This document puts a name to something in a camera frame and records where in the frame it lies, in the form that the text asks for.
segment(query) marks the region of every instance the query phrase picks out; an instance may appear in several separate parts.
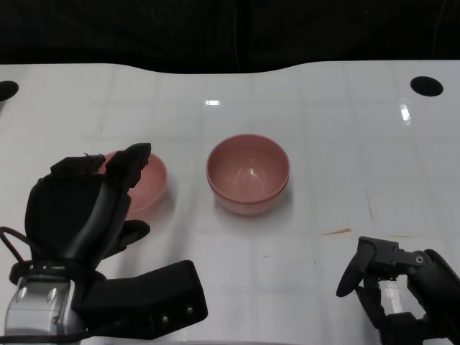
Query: bowl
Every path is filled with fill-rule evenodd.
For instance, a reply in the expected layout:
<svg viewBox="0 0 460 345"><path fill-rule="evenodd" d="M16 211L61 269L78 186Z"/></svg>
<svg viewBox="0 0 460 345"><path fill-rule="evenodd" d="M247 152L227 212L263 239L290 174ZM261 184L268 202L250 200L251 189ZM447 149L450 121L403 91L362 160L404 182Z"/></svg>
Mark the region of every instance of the bowl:
<svg viewBox="0 0 460 345"><path fill-rule="evenodd" d="M98 173L106 172L106 163L116 154L107 154L106 161L99 168ZM156 209L165 194L167 185L167 170L163 161L154 154L150 154L148 164L141 171L141 178L128 195L131 197L126 219L145 220Z"/></svg>
<svg viewBox="0 0 460 345"><path fill-rule="evenodd" d="M289 181L289 159L273 140L257 134L225 139L206 163L208 183L229 211L255 215L271 209Z"/></svg>

